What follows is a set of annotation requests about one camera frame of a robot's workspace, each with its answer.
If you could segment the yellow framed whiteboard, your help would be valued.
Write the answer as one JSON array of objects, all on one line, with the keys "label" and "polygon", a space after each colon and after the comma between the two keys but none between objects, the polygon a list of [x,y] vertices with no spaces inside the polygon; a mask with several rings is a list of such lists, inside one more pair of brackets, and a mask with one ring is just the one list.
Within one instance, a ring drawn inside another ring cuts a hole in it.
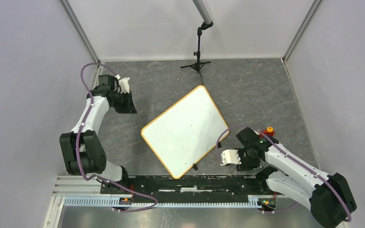
[{"label": "yellow framed whiteboard", "polygon": [[197,86],[141,129],[141,136],[174,179],[223,140],[229,129],[204,86]]}]

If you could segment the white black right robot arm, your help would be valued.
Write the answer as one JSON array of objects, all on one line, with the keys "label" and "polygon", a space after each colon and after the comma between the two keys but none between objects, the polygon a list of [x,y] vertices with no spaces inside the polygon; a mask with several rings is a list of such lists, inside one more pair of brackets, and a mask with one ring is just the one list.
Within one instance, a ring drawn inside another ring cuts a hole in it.
[{"label": "white black right robot arm", "polygon": [[236,134],[242,148],[231,151],[237,170],[269,164],[258,173],[258,192],[281,193],[307,208],[325,228],[335,228],[352,220],[357,209],[348,181],[340,173],[329,174],[306,163],[274,138],[274,131],[245,127]]}]

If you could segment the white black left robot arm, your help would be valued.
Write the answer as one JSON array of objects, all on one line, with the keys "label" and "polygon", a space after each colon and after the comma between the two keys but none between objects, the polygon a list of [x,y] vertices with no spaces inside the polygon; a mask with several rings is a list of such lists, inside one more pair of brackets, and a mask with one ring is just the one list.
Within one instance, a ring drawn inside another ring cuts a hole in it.
[{"label": "white black left robot arm", "polygon": [[110,108],[119,114],[136,114],[129,78],[100,75],[99,84],[86,95],[85,109],[74,128],[61,134],[59,144],[68,174],[112,183],[118,193],[126,193],[131,183],[124,167],[107,160],[98,138],[102,120]]}]

